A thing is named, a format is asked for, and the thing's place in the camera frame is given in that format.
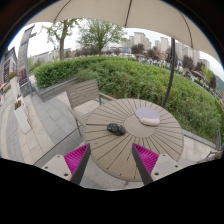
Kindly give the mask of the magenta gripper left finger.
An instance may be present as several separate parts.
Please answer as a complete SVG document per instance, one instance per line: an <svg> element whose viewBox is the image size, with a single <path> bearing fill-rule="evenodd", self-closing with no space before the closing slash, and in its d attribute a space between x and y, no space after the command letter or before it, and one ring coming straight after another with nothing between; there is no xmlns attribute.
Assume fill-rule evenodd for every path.
<svg viewBox="0 0 224 224"><path fill-rule="evenodd" d="M85 144L65 156L57 154L42 169L79 185L90 154L90 144Z"/></svg>

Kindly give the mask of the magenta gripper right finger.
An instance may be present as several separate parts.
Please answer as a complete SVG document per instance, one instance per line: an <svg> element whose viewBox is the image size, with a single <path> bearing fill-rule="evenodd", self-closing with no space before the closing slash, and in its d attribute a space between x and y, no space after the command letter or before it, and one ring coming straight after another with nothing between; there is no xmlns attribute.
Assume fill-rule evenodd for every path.
<svg viewBox="0 0 224 224"><path fill-rule="evenodd" d="M136 143L132 144L132 154L144 185L182 169L168 154L157 154Z"/></svg>

